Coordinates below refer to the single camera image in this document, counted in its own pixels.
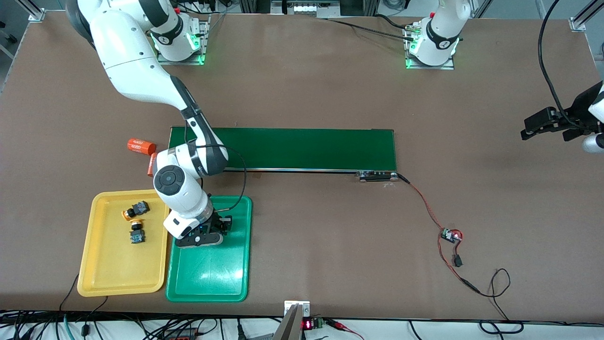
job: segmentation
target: wire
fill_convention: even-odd
[[[65,325],[65,330],[67,331],[67,335],[71,340],[76,340],[74,335],[71,334],[71,329],[69,329],[69,324],[67,323],[67,313],[63,314],[63,324]]]
[[[199,332],[199,326],[201,326],[201,324],[202,324],[202,323],[204,323],[204,321],[205,321],[205,319],[203,319],[203,320],[202,320],[202,321],[199,323],[199,325],[197,325],[197,332],[199,333],[199,335],[206,335],[206,334],[208,334],[209,332],[212,332],[213,330],[215,330],[215,329],[216,329],[216,327],[218,327],[218,321],[217,321],[216,319],[214,319],[214,327],[212,327],[212,328],[211,328],[209,331],[207,331],[207,332]]]
[[[365,340],[365,338],[363,338],[363,336],[362,336],[362,335],[360,335],[359,333],[356,333],[356,332],[355,332],[355,331],[353,331],[353,330],[346,329],[346,330],[344,330],[344,331],[345,331],[345,332],[352,333],[352,334],[354,334],[354,335],[358,336],[359,338],[361,338],[362,340]]]
[[[398,38],[398,39],[413,41],[413,38],[411,38],[411,37],[399,36],[399,35],[396,35],[396,34],[391,34],[391,33],[386,33],[386,32],[382,32],[382,31],[372,30],[371,28],[367,28],[367,27],[351,24],[349,22],[338,21],[338,20],[331,20],[331,19],[324,19],[324,20],[327,20],[329,22],[337,22],[337,23],[342,24],[342,25],[358,28],[358,29],[365,30],[365,31],[368,31],[368,32],[372,32],[372,33],[376,33],[376,34],[381,34],[381,35],[384,35],[384,36],[389,36],[389,37],[392,37],[392,38]]]
[[[420,336],[417,334],[417,331],[415,330],[415,327],[413,326],[413,322],[411,320],[409,320],[409,325],[411,326],[411,330],[413,331],[413,335],[416,336],[417,340],[422,340],[420,338]]]
[[[222,340],[225,340],[225,334],[224,331],[222,330],[222,319],[220,320],[220,336],[222,337]]]
[[[97,326],[97,321],[96,321],[96,320],[94,320],[94,321],[93,321],[93,323],[94,323],[94,328],[97,330],[98,337],[99,337],[101,340],[104,340],[104,339],[103,339],[103,335],[101,334],[101,331],[98,329],[98,326]]]
[[[404,30],[406,26],[410,25],[410,24],[399,25],[399,24],[395,23],[394,21],[390,20],[389,17],[387,17],[387,16],[385,16],[383,14],[376,14],[376,15],[374,15],[374,17],[385,19],[386,21],[388,21],[388,23],[390,25],[392,25],[392,26],[394,26],[396,28],[400,28],[401,30]]]
[[[233,210],[241,201],[241,199],[243,198],[243,193],[245,192],[245,185],[248,181],[248,167],[245,165],[245,159],[243,159],[243,156],[239,153],[239,151],[235,150],[234,148],[228,146],[228,145],[222,145],[222,144],[206,144],[206,145],[198,145],[197,149],[199,148],[214,148],[214,147],[219,147],[219,148],[226,148],[231,150],[232,152],[235,152],[239,158],[241,159],[241,163],[243,163],[243,188],[241,189],[241,194],[239,195],[239,198],[237,199],[237,201],[235,202],[235,204],[233,204],[230,208],[225,208],[225,209],[218,209],[216,210],[216,212],[224,212],[224,211],[230,211]]]
[[[69,298],[69,296],[71,295],[71,292],[74,290],[74,287],[76,286],[76,282],[77,282],[77,278],[80,276],[80,274],[76,275],[74,278],[74,282],[71,284],[71,288],[69,288],[69,292],[67,293],[67,295],[65,295],[63,301],[61,301],[61,304],[59,305],[59,312],[63,311],[63,304],[65,303],[65,301],[67,301],[67,298]]]
[[[491,325],[495,329],[495,331],[486,330],[484,328],[484,324],[485,323]],[[505,331],[505,330],[500,330],[499,327],[497,327],[497,325],[493,321],[490,321],[490,320],[480,320],[478,322],[478,326],[480,327],[480,330],[482,330],[483,332],[485,332],[485,333],[487,333],[489,335],[498,335],[500,337],[500,340],[504,340],[504,338],[503,338],[504,334],[508,334],[508,335],[518,334],[518,333],[521,333],[524,330],[524,323],[523,322],[518,321],[515,324],[520,325],[520,328],[517,329],[517,330]]]
[[[572,122],[570,120],[570,118],[568,117],[568,115],[566,114],[566,112],[564,111],[564,108],[562,107],[562,104],[560,103],[560,98],[558,98],[558,94],[556,94],[556,90],[554,89],[554,84],[551,82],[550,76],[547,74],[547,71],[545,70],[545,65],[543,64],[543,50],[542,50],[543,32],[545,31],[545,25],[547,25],[547,20],[550,18],[552,11],[554,10],[555,6],[558,4],[559,1],[560,0],[554,0],[554,3],[551,4],[551,7],[547,11],[547,14],[545,14],[545,17],[543,18],[543,23],[541,24],[541,29],[539,31],[539,38],[537,39],[537,54],[538,54],[538,58],[539,58],[539,67],[541,68],[541,72],[543,73],[543,77],[545,78],[547,86],[550,88],[551,96],[554,97],[554,101],[556,102],[556,106],[558,107],[558,111],[560,111],[560,114],[562,115],[562,117],[564,117],[564,119],[566,119],[566,121],[570,125],[573,125],[574,127],[578,128],[578,129],[584,129],[584,127],[578,125],[575,122]]]
[[[102,306],[103,306],[103,305],[104,305],[104,304],[107,302],[107,300],[108,300],[108,299],[109,299],[109,296],[105,296],[105,299],[103,300],[103,302],[101,302],[101,304],[100,304],[100,305],[98,305],[98,306],[97,306],[97,308],[93,309],[93,310],[90,312],[90,314],[86,315],[86,318],[84,319],[84,325],[85,325],[85,326],[87,326],[87,325],[88,325],[88,318],[90,318],[90,316],[91,316],[91,315],[92,315],[94,312],[96,312],[96,311],[97,311],[99,308],[101,308],[101,307],[102,307]]]
[[[443,260],[443,262],[445,262],[445,264],[447,265],[447,268],[449,268],[449,270],[453,273],[453,275],[455,275],[455,277],[457,277],[458,280],[461,281],[461,283],[463,283],[466,287],[470,288],[471,290],[473,290],[476,294],[479,294],[480,296],[484,296],[486,298],[492,298],[493,302],[495,303],[495,307],[497,308],[497,312],[499,314],[501,314],[501,316],[503,316],[506,320],[509,320],[509,318],[507,317],[506,313],[503,311],[503,309],[501,309],[501,307],[499,306],[499,304],[497,303],[496,298],[500,297],[501,295],[503,295],[506,290],[510,287],[510,285],[512,284],[512,279],[510,277],[510,273],[508,273],[508,271],[505,268],[499,268],[495,271],[495,273],[493,274],[493,276],[491,277],[490,283],[489,283],[489,289],[491,290],[492,294],[485,294],[483,292],[481,292],[478,288],[476,288],[475,285],[473,285],[470,281],[462,278],[457,271],[455,270],[455,267],[453,265],[451,265],[451,263],[449,262],[449,260],[447,260],[445,258],[445,256],[443,255],[443,249],[442,249],[442,245],[441,245],[441,240],[442,240],[442,232],[445,228],[443,228],[442,224],[440,224],[438,218],[436,218],[436,215],[434,214],[434,211],[432,211],[432,208],[430,207],[430,204],[428,203],[426,197],[424,197],[424,195],[422,194],[421,191],[419,191],[419,189],[413,185],[411,183],[411,181],[409,181],[405,176],[397,173],[396,174],[397,177],[399,179],[401,179],[402,181],[404,181],[405,183],[407,183],[408,185],[410,185],[422,198],[424,205],[426,206],[426,210],[428,211],[428,214],[430,215],[430,218],[432,219],[432,221],[434,222],[434,224],[436,224],[439,229],[440,229],[440,233],[438,235],[438,240],[437,240],[437,245],[439,248],[439,255],[440,258]],[[457,229],[453,229],[452,231],[454,232],[458,232],[461,236],[461,240],[463,240],[463,234],[457,230]],[[458,255],[457,253],[457,249],[459,247],[459,244],[461,243],[461,241],[459,241],[455,247],[454,247],[454,253],[455,255]],[[504,272],[507,275],[507,285],[503,288],[503,290],[498,293],[495,294],[495,286],[494,286],[494,281],[495,278],[497,277],[497,275],[500,272]]]

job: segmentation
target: brown table surface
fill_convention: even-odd
[[[381,19],[351,20],[397,33]],[[206,65],[166,69],[213,126],[394,129],[399,171],[464,232],[463,277],[484,291],[496,268],[509,270],[498,302],[513,319],[601,322],[604,157],[560,134],[520,139],[523,119],[553,105],[539,25],[470,20],[455,71],[428,71],[405,69],[397,39],[304,16],[229,15]],[[584,34],[566,21],[549,23],[544,53],[566,106],[599,80]],[[93,197],[152,188],[147,157],[126,141],[165,148],[182,120],[117,93],[62,12],[30,25],[0,99],[0,304],[56,310],[79,269]],[[206,188],[237,194],[241,180],[223,174]],[[103,310],[279,315],[284,300],[307,299],[327,316],[499,318],[442,263],[438,229],[402,182],[254,174],[246,195],[244,302],[176,304],[162,289],[110,296]],[[65,308],[101,300],[73,293]]]

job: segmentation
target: orange cylinder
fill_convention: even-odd
[[[139,154],[151,155],[155,152],[156,145],[145,140],[131,138],[128,140],[128,150]]]
[[[149,167],[147,168],[147,176],[153,177],[153,165],[155,165],[155,160],[157,159],[157,152],[151,154],[151,158],[149,159]]]

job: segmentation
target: power cord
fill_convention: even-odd
[[[545,31],[545,25],[547,25],[547,20],[550,18],[552,11],[554,10],[554,8],[556,7],[556,5],[558,4],[559,1],[560,0],[554,0],[554,3],[551,4],[551,7],[545,14],[545,17],[543,18],[543,23],[541,24],[541,29],[539,31],[539,38],[537,39],[537,55],[539,58],[539,67],[541,68],[541,73],[543,73],[543,77],[545,78],[547,86],[550,88],[551,96],[554,97],[554,101],[556,102],[556,106],[558,107],[558,111],[560,111],[560,114],[562,115],[562,117],[564,117],[564,119],[566,119],[566,121],[570,125],[573,125],[577,129],[584,129],[583,126],[580,126],[579,124],[571,121],[571,119],[566,114],[566,111],[564,111],[564,108],[562,107],[562,104],[560,103],[560,98],[558,98],[558,94],[556,94],[556,90],[554,89],[554,84],[551,82],[550,76],[547,74],[547,71],[545,70],[545,65],[543,64],[543,50],[542,50],[543,32]]]
[[[84,319],[84,324],[82,325],[82,330],[80,331],[80,334],[84,337],[84,340],[86,340],[86,336],[90,333],[90,326],[88,326],[88,318],[90,318],[90,316],[96,312],[99,308],[101,308],[109,299],[109,296],[105,296],[105,300],[103,300],[103,302],[101,302],[100,305],[97,306],[97,308],[93,309],[90,314],[88,314],[88,316],[86,316],[86,318]],[[144,326],[142,326],[142,322],[140,323],[140,326],[143,328],[143,330],[145,331],[145,333],[147,333],[147,330],[144,329]]]
[[[387,16],[385,16],[385,15],[383,15],[383,14],[376,14],[376,15],[374,15],[374,17],[376,17],[376,18],[382,18],[382,19],[384,19],[384,20],[388,21],[388,23],[389,23],[390,25],[392,25],[392,26],[394,26],[394,27],[396,27],[396,28],[400,28],[401,30],[404,30],[404,29],[405,29],[405,27],[407,27],[407,26],[409,26],[409,25],[410,25],[410,24],[406,24],[406,25],[399,25],[399,24],[395,23],[394,21],[390,20],[390,18],[389,18],[389,17],[387,17]]]
[[[365,338],[363,338],[362,335],[360,335],[359,333],[356,333],[355,331],[351,330],[350,328],[346,327],[343,323],[335,321],[334,319],[328,319],[328,318],[323,318],[323,320],[325,320],[325,324],[328,326],[331,326],[337,330],[341,330],[343,332],[347,332],[347,333],[352,333],[356,336],[358,336],[359,338],[361,338],[361,340],[365,340]]]
[[[239,158],[241,159],[241,163],[243,164],[243,188],[241,189],[241,194],[239,195],[239,198],[237,199],[237,201],[235,202],[235,204],[233,204],[230,208],[225,208],[225,209],[218,209],[216,210],[216,212],[223,212],[223,211],[230,211],[233,210],[241,201],[241,199],[243,198],[243,193],[245,192],[245,185],[248,181],[248,167],[245,165],[245,159],[243,159],[243,156],[239,153],[239,151],[235,150],[234,148],[228,146],[228,145],[222,145],[222,144],[206,144],[206,145],[198,145],[197,149],[201,149],[201,148],[214,148],[214,147],[219,147],[219,148],[226,148],[231,150],[232,152],[235,152],[235,154],[237,154],[239,156]]]
[[[507,335],[512,335],[512,334],[518,334],[520,332],[522,332],[524,330],[524,323],[523,322],[514,322],[515,324],[520,325],[520,328],[517,330],[511,330],[511,331],[505,331],[505,330],[500,330],[499,327],[497,327],[497,325],[490,320],[480,320],[478,322],[478,326],[480,327],[480,330],[482,330],[483,332],[489,334],[489,335],[498,335],[500,340],[504,340],[503,335],[507,334]],[[493,327],[495,329],[495,331],[491,331],[491,330],[486,330],[484,328],[484,324],[489,324],[491,325],[491,327]]]
[[[411,320],[409,320],[409,325],[411,326],[411,330],[413,331],[413,335],[416,336],[417,340],[422,340],[420,338],[420,336],[417,334],[417,331],[415,330],[415,327],[413,326],[413,322]]]
[[[403,39],[403,40],[407,40],[407,41],[413,41],[413,38],[408,37],[408,36],[399,36],[399,35],[396,35],[396,34],[386,33],[386,32],[374,30],[374,29],[371,29],[371,28],[367,28],[367,27],[351,24],[349,22],[338,21],[338,20],[331,20],[331,19],[323,19],[323,20],[327,20],[329,22],[337,22],[337,23],[342,24],[342,25],[358,28],[360,30],[364,30],[364,31],[371,32],[371,33],[381,34],[383,36],[389,36],[389,37],[392,37],[392,38],[398,38],[398,39]]]
[[[243,326],[241,326],[241,319],[237,318],[237,340],[248,340],[245,336],[245,332],[243,331]]]
[[[508,273],[508,271],[505,268],[499,268],[495,271],[495,273],[493,274],[493,276],[491,277],[490,283],[489,283],[489,289],[493,292],[493,294],[485,294],[483,292],[480,291],[480,289],[476,288],[475,285],[473,285],[470,281],[464,279],[463,277],[461,277],[455,267],[449,262],[449,260],[447,260],[445,258],[445,256],[443,255],[443,249],[442,249],[442,245],[441,245],[441,240],[443,239],[443,233],[446,232],[448,229],[445,229],[439,222],[438,218],[436,218],[436,215],[434,214],[434,211],[432,211],[432,208],[430,207],[430,204],[428,203],[427,199],[424,197],[424,195],[422,194],[421,191],[419,191],[419,189],[413,185],[407,178],[405,178],[405,176],[401,175],[401,174],[396,174],[397,177],[404,181],[405,183],[407,183],[408,185],[410,185],[422,198],[424,205],[426,206],[426,210],[428,211],[428,215],[430,216],[430,218],[432,219],[432,221],[434,222],[434,224],[436,224],[439,229],[439,235],[438,235],[438,247],[439,247],[439,255],[440,258],[445,262],[445,264],[447,265],[447,268],[449,268],[449,270],[453,273],[453,275],[455,275],[455,277],[461,281],[461,283],[463,283],[466,287],[470,288],[472,291],[474,291],[476,294],[479,294],[480,296],[484,296],[486,298],[492,298],[495,306],[497,307],[497,312],[501,314],[501,316],[503,316],[506,320],[509,321],[509,318],[507,317],[507,315],[505,314],[505,312],[503,311],[503,309],[501,309],[501,307],[499,306],[499,304],[497,303],[496,298],[500,297],[501,295],[503,295],[506,290],[510,287],[510,285],[512,284],[512,279],[510,278],[510,273]],[[462,233],[459,230],[453,229],[450,230],[450,232],[456,232],[457,235],[459,236],[459,240],[457,241],[458,243],[455,245],[454,247],[454,263],[459,263],[459,266],[461,266],[461,257],[459,256],[459,254],[457,253],[457,247],[459,246],[459,244],[461,243],[461,241],[463,240],[462,237]],[[495,294],[495,287],[494,287],[494,281],[495,278],[497,277],[497,275],[500,272],[504,272],[507,275],[507,285],[505,286],[505,288],[503,288],[503,290],[500,293]]]
[[[224,334],[224,330],[222,328],[222,319],[220,320],[220,336],[222,337],[222,340],[225,340],[225,334]]]

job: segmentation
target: connector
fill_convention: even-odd
[[[463,263],[461,262],[461,257],[457,254],[455,254],[455,256],[453,257],[453,266],[455,267],[461,267],[463,265]]]
[[[82,330],[80,332],[80,335],[86,336],[86,335],[89,335],[89,334],[90,334],[90,326],[88,326],[87,324],[84,324],[82,326]]]
[[[325,320],[325,324],[328,326],[331,326],[337,330],[344,330],[346,328],[346,326],[344,326],[343,324],[339,323],[338,321],[335,321],[333,319],[323,319]]]
[[[241,324],[237,325],[237,340],[248,340],[248,338],[245,336],[245,332],[243,331],[243,326],[241,326]]]

